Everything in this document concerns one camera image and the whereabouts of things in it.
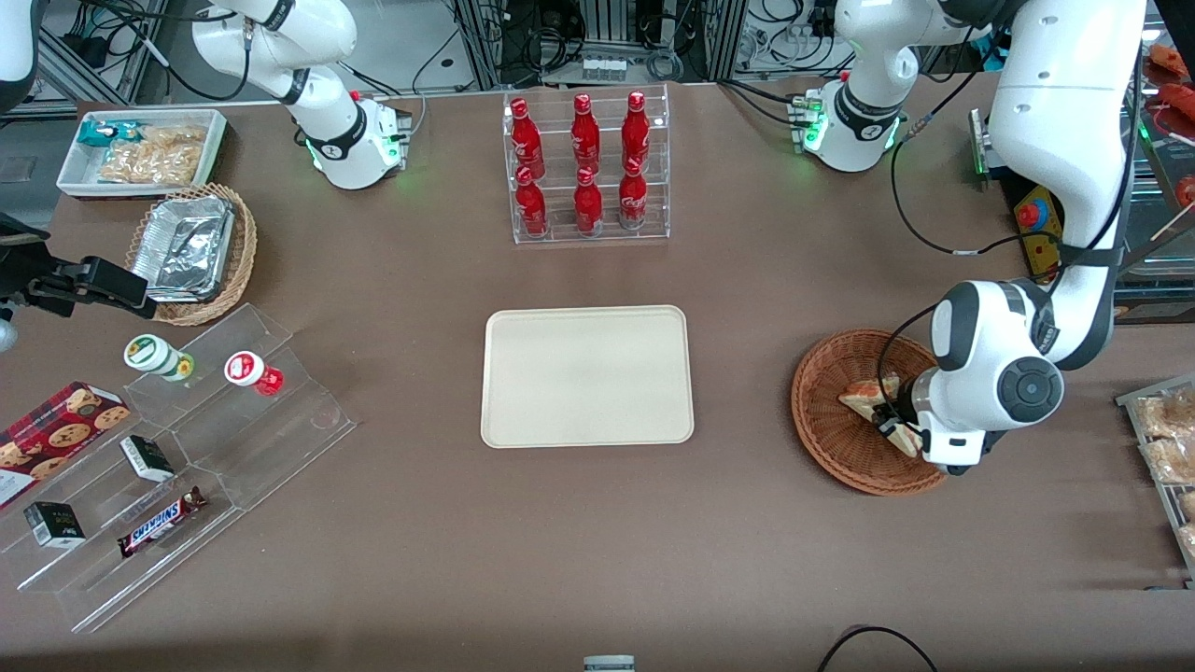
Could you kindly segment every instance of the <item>white plastic tray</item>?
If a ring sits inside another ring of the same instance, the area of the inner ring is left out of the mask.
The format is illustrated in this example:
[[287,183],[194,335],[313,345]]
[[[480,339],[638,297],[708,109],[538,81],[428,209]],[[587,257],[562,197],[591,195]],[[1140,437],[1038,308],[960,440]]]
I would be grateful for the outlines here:
[[675,306],[500,311],[485,328],[482,440],[494,448],[680,444],[693,434]]
[[208,136],[203,141],[203,152],[200,154],[200,165],[195,171],[195,178],[191,179],[191,184],[189,185],[114,184],[99,182],[99,166],[104,164],[108,148],[80,145],[72,138],[71,149],[67,151],[67,158],[62,161],[62,169],[59,171],[57,187],[63,194],[76,198],[163,196],[182,191],[188,187],[207,184],[208,177],[212,176],[212,169],[215,167],[216,154],[220,151],[220,141],[223,139],[225,128],[228,126],[223,115],[216,110],[203,108],[87,112],[79,122],[80,128],[91,120],[131,120],[158,126],[201,126],[208,129]]

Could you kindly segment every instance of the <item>coca-cola bottle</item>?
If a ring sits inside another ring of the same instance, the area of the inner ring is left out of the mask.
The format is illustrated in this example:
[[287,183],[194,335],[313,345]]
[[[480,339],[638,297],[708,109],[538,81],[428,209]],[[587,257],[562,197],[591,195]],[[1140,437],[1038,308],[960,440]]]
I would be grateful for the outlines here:
[[523,220],[523,228],[532,238],[547,236],[547,207],[544,204],[544,193],[535,184],[531,167],[519,166],[515,170],[515,202],[519,203],[519,218]]
[[601,236],[601,191],[594,184],[594,170],[577,169],[577,190],[572,194],[577,208],[577,231],[586,238]]
[[539,179],[544,177],[544,146],[539,139],[539,128],[527,114],[527,100],[511,100],[510,114],[515,117],[514,128],[510,129],[515,158],[519,159],[519,165],[531,169],[532,179]]
[[623,120],[623,165],[627,159],[638,159],[639,166],[648,163],[648,132],[651,122],[644,111],[646,97],[642,91],[632,91],[626,97],[626,118]]
[[618,224],[627,231],[643,228],[648,212],[648,182],[643,179],[643,164],[626,159],[623,182],[618,183]]
[[601,161],[601,132],[593,115],[593,102],[588,93],[577,93],[572,99],[572,154],[577,166],[599,170]]

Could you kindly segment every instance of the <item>snickers bar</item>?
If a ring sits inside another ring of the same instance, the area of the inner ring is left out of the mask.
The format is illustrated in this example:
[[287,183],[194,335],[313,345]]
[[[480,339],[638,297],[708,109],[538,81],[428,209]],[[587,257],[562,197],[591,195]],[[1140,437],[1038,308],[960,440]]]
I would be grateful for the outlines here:
[[190,493],[171,502],[168,507],[147,520],[141,527],[134,530],[133,533],[117,539],[116,543],[121,546],[121,555],[130,557],[207,503],[208,500],[203,499],[203,495],[200,494],[200,488],[191,488]]

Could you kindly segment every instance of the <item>brown wicker basket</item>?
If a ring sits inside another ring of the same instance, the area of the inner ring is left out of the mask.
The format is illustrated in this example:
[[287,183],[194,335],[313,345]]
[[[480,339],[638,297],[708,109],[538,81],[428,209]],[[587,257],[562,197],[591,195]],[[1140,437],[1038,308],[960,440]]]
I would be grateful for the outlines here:
[[[234,308],[245,293],[249,285],[249,276],[253,273],[253,255],[257,252],[257,225],[253,222],[253,213],[245,207],[245,201],[235,191],[221,184],[204,184],[184,189],[177,194],[166,196],[165,200],[198,198],[201,196],[220,196],[237,208],[237,221],[233,224],[232,242],[228,243],[228,259],[225,262],[222,285],[223,288],[216,298],[206,304],[158,304],[158,312],[153,318],[158,322],[167,322],[176,326],[195,326],[210,322],[229,310]],[[124,268],[133,268],[133,259],[141,248],[141,236],[145,234],[146,224],[149,221],[147,212],[141,218],[141,225],[133,234],[133,244],[124,255]]]
[[[945,481],[945,475],[911,458],[876,428],[838,401],[851,383],[875,378],[876,360],[890,334],[875,329],[839,331],[813,347],[792,379],[792,419],[801,442],[826,471],[872,495],[915,495]],[[930,352],[897,338],[888,350],[884,373],[901,381],[933,366]]]

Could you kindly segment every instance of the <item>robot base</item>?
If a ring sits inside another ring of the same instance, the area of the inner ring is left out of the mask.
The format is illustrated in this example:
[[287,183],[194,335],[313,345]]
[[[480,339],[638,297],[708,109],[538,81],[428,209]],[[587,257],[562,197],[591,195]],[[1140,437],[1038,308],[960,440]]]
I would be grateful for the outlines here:
[[821,88],[810,88],[803,99],[789,105],[789,118],[808,126],[792,130],[792,142],[798,153],[809,153],[822,163],[842,172],[862,172],[871,169],[896,140],[900,120],[893,120],[888,128],[875,124],[863,129],[868,140],[860,140],[854,130],[839,118],[834,98],[844,86],[831,81]]
[[366,114],[366,130],[343,159],[319,155],[307,142],[315,167],[341,189],[364,189],[406,167],[411,142],[411,118],[399,120],[393,108],[374,100],[358,100]]

